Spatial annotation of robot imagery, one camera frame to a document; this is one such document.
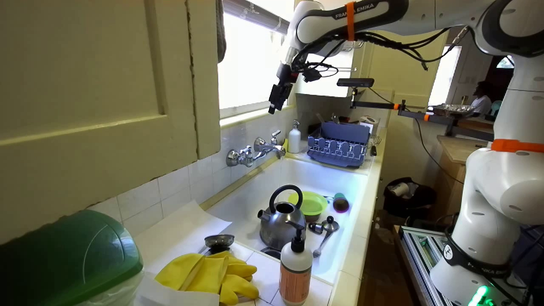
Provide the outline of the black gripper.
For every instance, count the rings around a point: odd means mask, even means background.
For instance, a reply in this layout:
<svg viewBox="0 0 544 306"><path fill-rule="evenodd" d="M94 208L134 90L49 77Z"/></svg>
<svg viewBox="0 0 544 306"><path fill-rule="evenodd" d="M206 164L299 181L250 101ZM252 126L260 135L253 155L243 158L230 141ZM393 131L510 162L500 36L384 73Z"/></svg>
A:
<svg viewBox="0 0 544 306"><path fill-rule="evenodd" d="M296 84L298 73L289 67L282 65L277 72L279 82L272 87L269 96L269 109L281 111L284 102L287 101L292 85Z"/></svg>

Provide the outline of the white franka robot arm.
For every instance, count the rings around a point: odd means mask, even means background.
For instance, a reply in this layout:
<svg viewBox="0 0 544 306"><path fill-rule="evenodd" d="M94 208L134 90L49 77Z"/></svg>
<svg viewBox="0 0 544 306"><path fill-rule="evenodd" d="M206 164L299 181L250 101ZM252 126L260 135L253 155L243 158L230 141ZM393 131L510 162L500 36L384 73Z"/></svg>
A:
<svg viewBox="0 0 544 306"><path fill-rule="evenodd" d="M495 303L512 294L498 286L520 228L544 223L544 5L542 0L354 0L326 11L299 0L287 28L284 58L269 104L282 109L308 55L347 41L391 46L384 33L422 34L466 28L474 45L513 60L513 77L493 121L493 140L466 160L461 211L434 288L466 306L488 286Z"/></svg>

